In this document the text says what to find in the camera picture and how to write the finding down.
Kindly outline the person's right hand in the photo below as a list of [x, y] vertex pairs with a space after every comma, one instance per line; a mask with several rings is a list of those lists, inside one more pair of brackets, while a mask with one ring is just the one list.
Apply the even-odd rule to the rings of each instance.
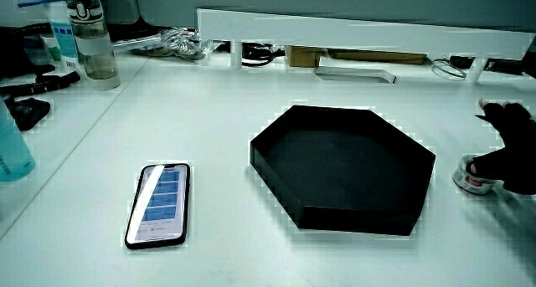
[[472, 159], [468, 171], [480, 178], [499, 180], [517, 194], [535, 194], [535, 120], [519, 103], [480, 100], [478, 117], [499, 133], [504, 147]]

